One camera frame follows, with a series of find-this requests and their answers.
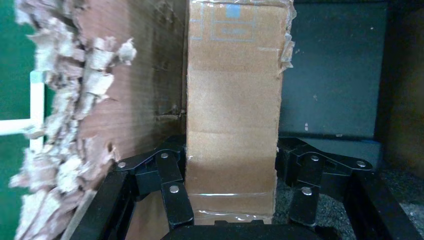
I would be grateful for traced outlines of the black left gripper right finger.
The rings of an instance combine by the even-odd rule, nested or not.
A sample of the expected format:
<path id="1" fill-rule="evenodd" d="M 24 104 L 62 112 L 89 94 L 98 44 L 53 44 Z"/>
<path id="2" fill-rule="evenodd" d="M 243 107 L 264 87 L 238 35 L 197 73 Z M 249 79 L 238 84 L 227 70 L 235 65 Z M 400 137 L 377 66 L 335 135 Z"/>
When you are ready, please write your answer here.
<path id="1" fill-rule="evenodd" d="M 324 152 L 296 137 L 277 143 L 275 168 L 291 187 L 289 219 L 317 224 L 320 195 L 341 202 L 358 240 L 419 240 L 421 235 L 373 165 L 366 160 Z"/>

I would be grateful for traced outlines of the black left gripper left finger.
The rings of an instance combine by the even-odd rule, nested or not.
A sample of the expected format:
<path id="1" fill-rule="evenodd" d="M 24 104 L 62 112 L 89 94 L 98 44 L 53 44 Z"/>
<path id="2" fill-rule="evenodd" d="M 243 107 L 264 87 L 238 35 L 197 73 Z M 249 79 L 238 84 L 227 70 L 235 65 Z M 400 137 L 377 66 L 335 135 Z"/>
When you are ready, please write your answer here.
<path id="1" fill-rule="evenodd" d="M 186 136 L 167 138 L 155 149 L 112 166 L 71 234 L 72 240 L 124 240 L 138 202 L 160 192 L 166 227 L 193 225 L 194 212 L 184 186 Z"/>

